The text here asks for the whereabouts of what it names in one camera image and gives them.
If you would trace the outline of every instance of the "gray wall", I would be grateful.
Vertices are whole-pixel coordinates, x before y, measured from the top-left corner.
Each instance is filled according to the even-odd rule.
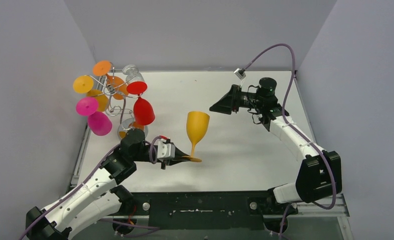
[[[235,70],[286,42],[300,65],[336,0],[65,0],[97,61],[141,70]],[[289,70],[286,48],[252,69]]]
[[[318,142],[342,156],[355,239],[394,240],[394,0],[338,0],[298,77]]]
[[[66,191],[85,127],[72,82],[94,63],[62,0],[0,0],[0,240]]]

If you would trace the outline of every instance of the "red wire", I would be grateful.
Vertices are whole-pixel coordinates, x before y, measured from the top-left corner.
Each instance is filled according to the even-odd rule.
[[[136,205],[133,206],[133,212],[129,215],[129,218],[128,218],[128,223],[129,224],[131,224],[130,218],[135,214],[135,212],[136,212]]]

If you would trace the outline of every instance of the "tabletop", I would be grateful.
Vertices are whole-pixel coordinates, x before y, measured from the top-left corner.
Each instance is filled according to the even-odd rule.
[[[278,83],[276,96],[282,104],[290,71],[247,71],[243,91],[258,85],[263,77]],[[115,74],[122,79],[125,75]],[[148,126],[147,141],[164,135],[177,148],[190,154],[191,143],[186,133],[190,111],[210,115],[208,131],[197,144],[195,156],[200,163],[185,162],[160,169],[160,164],[137,162],[137,171],[122,182],[131,192],[196,192],[196,191],[257,191],[267,190],[296,180],[300,162],[273,134],[262,125],[255,125],[246,109],[226,115],[209,112],[209,107],[227,93],[232,84],[239,84],[233,72],[143,72],[148,90],[142,96],[155,112],[155,121]],[[133,109],[135,99],[128,98],[126,107]],[[286,110],[297,125],[312,137],[309,122],[295,84]],[[120,140],[117,135],[120,116],[110,117],[112,131],[105,136],[85,136],[87,146],[79,166],[79,182],[83,181],[101,158]]]

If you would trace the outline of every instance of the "screw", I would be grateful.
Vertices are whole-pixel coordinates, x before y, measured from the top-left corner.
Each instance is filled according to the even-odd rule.
[[[142,209],[143,209],[144,211],[148,211],[148,210],[150,209],[150,204],[147,203],[147,202],[145,202],[145,203],[142,205]]]
[[[251,203],[250,203],[250,208],[251,208],[252,210],[256,210],[256,209],[257,209],[257,203],[256,203],[255,201],[251,202]]]

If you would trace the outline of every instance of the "yellow goblet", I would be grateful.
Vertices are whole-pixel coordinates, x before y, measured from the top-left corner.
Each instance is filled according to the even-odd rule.
[[[191,157],[194,157],[195,146],[207,132],[210,116],[201,111],[190,111],[186,120],[186,133],[192,144]]]

